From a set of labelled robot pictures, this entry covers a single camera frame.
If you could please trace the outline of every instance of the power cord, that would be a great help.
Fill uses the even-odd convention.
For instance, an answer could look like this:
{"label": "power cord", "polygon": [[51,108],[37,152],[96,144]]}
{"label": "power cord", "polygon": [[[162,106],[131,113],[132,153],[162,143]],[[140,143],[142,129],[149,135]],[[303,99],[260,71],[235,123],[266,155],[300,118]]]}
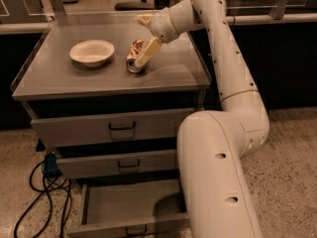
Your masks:
{"label": "power cord", "polygon": [[[39,237],[49,226],[50,221],[52,219],[52,215],[53,215],[53,200],[52,200],[52,196],[51,196],[51,192],[58,190],[58,189],[62,189],[66,192],[66,199],[65,199],[65,203],[63,206],[63,210],[62,210],[62,215],[61,215],[61,220],[60,220],[60,231],[57,237],[59,238],[63,238],[64,234],[63,234],[63,228],[66,224],[66,221],[69,217],[70,211],[71,211],[71,207],[72,207],[72,197],[70,194],[70,188],[71,188],[71,181],[64,179],[62,181],[62,183],[57,183],[57,180],[61,177],[61,174],[59,174],[58,176],[54,176],[54,177],[50,177],[49,175],[44,175],[44,165],[45,165],[45,161],[41,161],[40,163],[38,163],[32,170],[30,177],[29,177],[29,185],[30,188],[36,192],[39,193],[39,195],[36,197],[36,199],[29,205],[29,207],[25,210],[25,212],[21,215],[21,217],[19,218],[19,220],[16,223],[16,226],[14,228],[14,238],[18,238],[18,229],[19,226],[21,224],[21,222],[23,221],[23,219],[26,217],[26,215],[31,211],[31,209],[34,207],[34,205],[40,200],[40,198],[44,195],[47,196],[49,203],[50,203],[50,211],[49,211],[49,216],[48,219],[46,221],[46,223],[44,224],[44,226],[40,229],[40,231],[35,234],[34,236],[32,236],[32,238],[36,238]],[[42,177],[42,186],[43,189],[39,189],[36,188],[33,185],[33,177],[34,177],[34,173],[35,171],[39,168],[42,167],[42,173],[43,173],[43,177]]]}

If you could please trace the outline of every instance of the speckled floor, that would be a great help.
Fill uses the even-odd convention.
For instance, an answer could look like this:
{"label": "speckled floor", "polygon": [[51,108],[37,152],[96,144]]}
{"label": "speckled floor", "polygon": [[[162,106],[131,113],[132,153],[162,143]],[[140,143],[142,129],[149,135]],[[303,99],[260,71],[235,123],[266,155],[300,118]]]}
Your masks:
{"label": "speckled floor", "polygon": [[[317,237],[317,107],[270,110],[270,134],[264,147],[242,159],[264,238]],[[36,152],[32,129],[0,131],[0,237],[13,237],[16,221],[37,196],[29,188],[32,168],[44,157]],[[35,185],[41,183],[37,173]],[[73,207],[65,230],[77,224],[80,195],[72,191]],[[56,237],[64,192],[53,195],[54,211],[41,237]],[[48,216],[42,199],[20,226],[19,237],[31,237]],[[190,230],[158,238],[190,238]]]}

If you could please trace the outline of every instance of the drawer handle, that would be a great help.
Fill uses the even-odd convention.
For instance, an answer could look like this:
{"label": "drawer handle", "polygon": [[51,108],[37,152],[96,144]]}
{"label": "drawer handle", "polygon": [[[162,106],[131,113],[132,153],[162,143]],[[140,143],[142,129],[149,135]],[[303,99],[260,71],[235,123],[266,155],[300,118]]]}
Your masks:
{"label": "drawer handle", "polygon": [[133,125],[132,126],[114,128],[114,127],[112,127],[111,123],[109,123],[109,130],[111,130],[111,131],[133,130],[134,128],[136,128],[136,125],[137,125],[137,122],[133,121]]}
{"label": "drawer handle", "polygon": [[118,167],[120,169],[128,169],[128,168],[138,168],[140,166],[140,160],[137,161],[136,164],[131,164],[131,165],[121,165],[121,162],[118,162]]}
{"label": "drawer handle", "polygon": [[145,230],[142,232],[136,232],[136,233],[129,233],[128,227],[126,227],[126,234],[127,237],[139,237],[139,236],[146,236],[148,232],[148,226],[145,225]]}

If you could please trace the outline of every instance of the cabinet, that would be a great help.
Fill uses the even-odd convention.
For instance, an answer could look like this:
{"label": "cabinet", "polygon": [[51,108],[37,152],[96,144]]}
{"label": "cabinet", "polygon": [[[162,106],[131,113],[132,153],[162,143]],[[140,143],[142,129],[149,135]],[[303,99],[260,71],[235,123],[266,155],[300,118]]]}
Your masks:
{"label": "cabinet", "polygon": [[[13,97],[56,152],[63,175],[82,182],[81,225],[71,237],[136,236],[188,226],[179,206],[175,138],[182,120],[202,108],[210,75],[187,34],[163,45],[141,73],[127,72],[130,44],[151,37],[135,16],[61,15],[13,84]],[[110,62],[88,69],[70,59],[74,45],[94,39],[114,45]],[[96,186],[97,179],[104,180]],[[118,218],[124,220],[104,215],[122,204],[127,208]]]}

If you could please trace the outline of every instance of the white robotic arm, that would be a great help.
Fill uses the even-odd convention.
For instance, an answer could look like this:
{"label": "white robotic arm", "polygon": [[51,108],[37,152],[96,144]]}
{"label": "white robotic arm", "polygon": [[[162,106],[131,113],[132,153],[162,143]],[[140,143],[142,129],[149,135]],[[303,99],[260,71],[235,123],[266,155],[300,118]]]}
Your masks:
{"label": "white robotic arm", "polygon": [[184,0],[139,17],[153,39],[136,64],[145,64],[188,30],[206,28],[222,112],[200,111],[181,124],[177,155],[194,238],[262,238],[240,157],[265,142],[269,122],[248,66],[226,21],[225,0]]}

